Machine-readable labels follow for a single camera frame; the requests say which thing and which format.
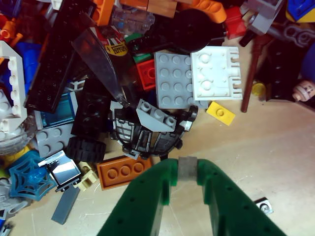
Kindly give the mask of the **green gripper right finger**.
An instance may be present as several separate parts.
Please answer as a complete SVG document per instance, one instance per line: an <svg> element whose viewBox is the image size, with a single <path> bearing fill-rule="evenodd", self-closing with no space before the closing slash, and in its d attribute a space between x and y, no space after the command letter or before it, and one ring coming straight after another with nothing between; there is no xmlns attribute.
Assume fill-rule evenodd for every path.
<svg viewBox="0 0 315 236"><path fill-rule="evenodd" d="M197 162L197 184L209 207L214 236L284 236L285 233L216 164Z"/></svg>

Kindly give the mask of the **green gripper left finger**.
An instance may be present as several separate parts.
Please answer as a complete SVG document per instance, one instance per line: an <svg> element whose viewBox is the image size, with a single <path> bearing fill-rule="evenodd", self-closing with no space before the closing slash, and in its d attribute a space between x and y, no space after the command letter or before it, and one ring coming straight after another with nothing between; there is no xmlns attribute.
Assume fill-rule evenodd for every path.
<svg viewBox="0 0 315 236"><path fill-rule="evenodd" d="M177 180L177 159L153 165L128 185L98 235L158 236L163 207Z"/></svg>

